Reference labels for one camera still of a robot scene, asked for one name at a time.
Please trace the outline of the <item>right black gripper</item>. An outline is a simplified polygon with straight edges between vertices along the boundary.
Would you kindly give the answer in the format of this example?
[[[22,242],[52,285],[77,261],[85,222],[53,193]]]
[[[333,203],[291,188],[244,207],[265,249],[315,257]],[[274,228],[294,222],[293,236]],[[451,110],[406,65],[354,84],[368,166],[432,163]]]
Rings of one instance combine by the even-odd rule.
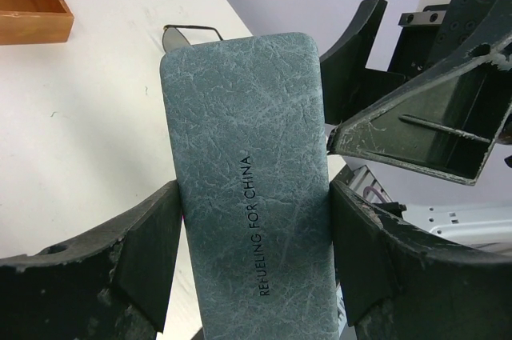
[[[331,154],[474,184],[511,112],[511,0],[404,13],[388,71],[366,66],[386,0],[320,57]]]

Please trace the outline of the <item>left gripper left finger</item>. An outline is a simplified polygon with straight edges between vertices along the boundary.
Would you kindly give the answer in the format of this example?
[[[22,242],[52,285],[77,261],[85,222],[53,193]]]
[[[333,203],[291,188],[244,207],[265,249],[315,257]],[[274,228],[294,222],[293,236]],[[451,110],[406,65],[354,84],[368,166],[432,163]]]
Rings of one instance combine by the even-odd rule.
[[[181,232],[178,185],[39,253],[1,260],[3,339],[154,339]]]

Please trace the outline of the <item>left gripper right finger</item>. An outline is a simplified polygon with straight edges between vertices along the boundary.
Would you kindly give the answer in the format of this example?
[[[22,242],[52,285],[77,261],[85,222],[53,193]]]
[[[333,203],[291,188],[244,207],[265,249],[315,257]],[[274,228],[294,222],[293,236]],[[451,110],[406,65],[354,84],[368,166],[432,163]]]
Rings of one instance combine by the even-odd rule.
[[[511,260],[427,233],[330,183],[335,265],[359,339],[509,339]]]

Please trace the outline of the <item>blue glasses case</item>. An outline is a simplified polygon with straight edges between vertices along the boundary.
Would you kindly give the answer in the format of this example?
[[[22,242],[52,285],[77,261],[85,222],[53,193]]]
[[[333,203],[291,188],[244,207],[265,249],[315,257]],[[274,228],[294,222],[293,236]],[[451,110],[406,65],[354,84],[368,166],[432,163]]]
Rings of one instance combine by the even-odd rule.
[[[314,40],[187,46],[160,76],[205,338],[336,339]]]

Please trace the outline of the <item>thin-frame glasses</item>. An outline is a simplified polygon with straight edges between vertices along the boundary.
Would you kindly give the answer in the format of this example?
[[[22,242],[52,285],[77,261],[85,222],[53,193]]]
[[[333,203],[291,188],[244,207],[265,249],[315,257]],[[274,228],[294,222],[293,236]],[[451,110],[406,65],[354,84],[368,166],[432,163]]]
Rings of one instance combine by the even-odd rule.
[[[163,27],[162,33],[162,48],[165,53],[191,45],[182,30],[213,31],[219,41],[224,40],[219,31],[212,26],[167,24]]]

